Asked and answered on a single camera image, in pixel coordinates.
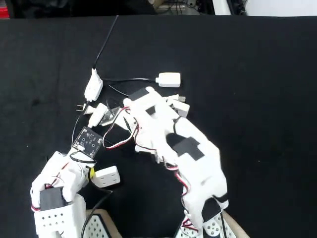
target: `black table surface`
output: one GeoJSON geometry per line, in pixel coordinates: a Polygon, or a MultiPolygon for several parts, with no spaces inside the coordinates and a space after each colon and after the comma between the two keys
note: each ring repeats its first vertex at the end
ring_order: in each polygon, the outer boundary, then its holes
{"type": "MultiPolygon", "coordinates": [[[[114,17],[0,21],[1,237],[34,237],[30,187],[67,152],[76,105],[114,17]]],[[[121,16],[101,76],[180,72],[189,120],[221,151],[227,212],[255,238],[313,237],[316,207],[317,18],[121,16]]],[[[152,85],[118,84],[126,93],[152,85]]],[[[107,97],[122,100],[104,88],[107,97]]],[[[98,155],[122,183],[102,205],[124,237],[172,236],[181,184],[133,145],[98,155]]],[[[103,196],[88,186],[87,207],[103,196]]]]}

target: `small white plug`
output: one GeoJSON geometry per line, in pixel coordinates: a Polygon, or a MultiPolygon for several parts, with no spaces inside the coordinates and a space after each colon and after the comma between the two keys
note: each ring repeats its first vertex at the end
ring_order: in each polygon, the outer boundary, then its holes
{"type": "Polygon", "coordinates": [[[166,88],[179,88],[180,86],[180,73],[160,73],[155,79],[160,87],[166,88]]]}
{"type": "Polygon", "coordinates": [[[99,103],[89,119],[88,127],[92,128],[93,126],[97,126],[107,111],[108,107],[99,103]]]}
{"type": "Polygon", "coordinates": [[[98,187],[107,187],[120,183],[120,175],[116,166],[98,170],[91,179],[98,187]]]}
{"type": "Polygon", "coordinates": [[[104,82],[100,79],[96,69],[91,70],[91,77],[85,89],[85,98],[88,102],[97,100],[104,86],[104,82]]]}

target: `white wall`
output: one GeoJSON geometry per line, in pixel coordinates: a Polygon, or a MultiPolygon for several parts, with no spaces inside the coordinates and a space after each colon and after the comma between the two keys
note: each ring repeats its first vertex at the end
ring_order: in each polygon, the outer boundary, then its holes
{"type": "Polygon", "coordinates": [[[316,16],[317,0],[248,0],[249,16],[316,16]]]}

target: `black circuit board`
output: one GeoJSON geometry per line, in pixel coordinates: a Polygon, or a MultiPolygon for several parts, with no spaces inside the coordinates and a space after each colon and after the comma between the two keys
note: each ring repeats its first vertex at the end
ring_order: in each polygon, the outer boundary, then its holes
{"type": "Polygon", "coordinates": [[[84,127],[73,143],[73,148],[82,151],[90,158],[94,158],[103,142],[102,136],[88,127],[84,127]]]}

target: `yellow component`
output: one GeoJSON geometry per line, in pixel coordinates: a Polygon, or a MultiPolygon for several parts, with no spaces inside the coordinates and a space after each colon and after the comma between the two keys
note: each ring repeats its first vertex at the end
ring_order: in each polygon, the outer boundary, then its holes
{"type": "Polygon", "coordinates": [[[90,169],[90,179],[92,179],[93,178],[93,176],[95,176],[95,169],[94,169],[94,167],[92,167],[91,169],[90,169]]]}

